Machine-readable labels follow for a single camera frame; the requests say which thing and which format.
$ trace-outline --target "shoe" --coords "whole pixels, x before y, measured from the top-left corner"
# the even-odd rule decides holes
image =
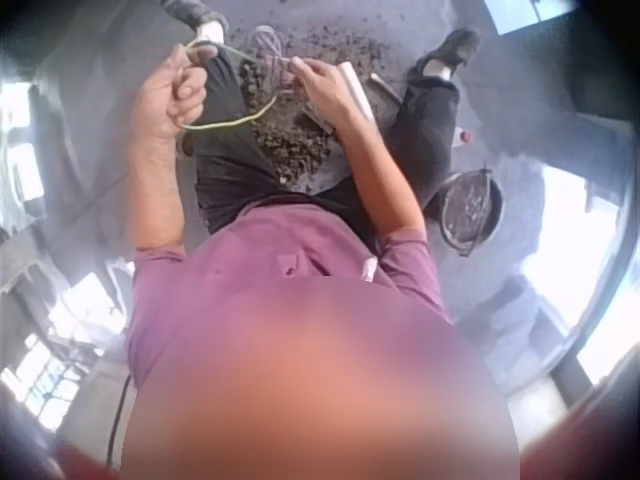
[[[224,15],[211,10],[199,0],[161,0],[160,6],[194,32],[200,25],[209,22],[220,22],[225,34],[229,31],[229,22]]]
[[[467,65],[471,57],[480,48],[481,43],[480,34],[475,30],[467,28],[454,30],[447,36],[442,45],[418,60],[412,73],[422,75],[422,71],[429,63],[429,60],[440,60],[451,68],[451,73],[453,74],[460,65]]]

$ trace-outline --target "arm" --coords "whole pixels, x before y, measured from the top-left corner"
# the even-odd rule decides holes
[[[377,127],[358,110],[338,69],[319,60],[293,59],[311,101],[338,132],[362,203],[376,232],[409,229],[425,237],[422,210]]]
[[[136,250],[181,246],[184,228],[176,179],[177,123],[202,114],[206,72],[190,59],[201,51],[174,49],[145,81],[136,99],[129,137],[128,232]]]

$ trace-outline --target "hand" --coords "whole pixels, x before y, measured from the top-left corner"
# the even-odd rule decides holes
[[[291,59],[291,70],[302,83],[309,100],[334,127],[340,127],[358,107],[338,67],[311,58]]]
[[[207,73],[197,65],[216,55],[215,47],[187,50],[177,45],[140,88],[133,107],[132,135],[171,142],[180,131],[178,124],[188,125],[200,118]]]

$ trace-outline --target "black pants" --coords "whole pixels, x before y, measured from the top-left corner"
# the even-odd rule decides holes
[[[199,124],[247,114],[236,76],[225,52],[207,65],[207,99]],[[409,81],[404,102],[385,141],[424,209],[451,164],[451,143],[460,94],[451,83],[433,77]],[[209,233],[237,217],[247,205],[314,203],[340,216],[375,251],[373,225],[351,176],[316,196],[289,193],[256,143],[250,125],[193,132],[197,161],[196,192]]]

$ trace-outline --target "gray floor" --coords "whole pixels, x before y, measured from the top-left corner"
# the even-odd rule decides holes
[[[48,104],[43,115],[49,115],[41,136],[49,143],[39,152],[46,164],[45,191],[52,192],[43,222],[46,250],[69,284],[96,272],[114,298],[118,282],[112,282],[106,265],[132,258],[124,234],[131,104],[171,46],[190,38],[189,30],[157,4],[82,2],[36,77]],[[217,0],[215,6],[243,34],[261,23],[296,35],[327,24],[389,43],[386,76],[398,89],[406,69],[450,30],[471,25],[481,31],[482,51],[456,80],[462,93],[458,124],[473,132],[474,142],[454,150],[453,170],[492,168],[507,199],[504,218],[494,238],[471,258],[449,249],[435,227],[432,250],[453,321],[501,386],[508,391],[538,372],[541,362],[531,351],[529,334],[540,298],[520,270],[538,248],[546,208],[542,166],[619,188],[624,172],[612,168],[610,159],[630,156],[630,141],[578,116],[553,72],[497,35],[482,0]],[[179,179],[185,243],[193,249],[206,232],[192,164],[179,166]],[[126,279],[120,283],[121,290],[130,288]]]

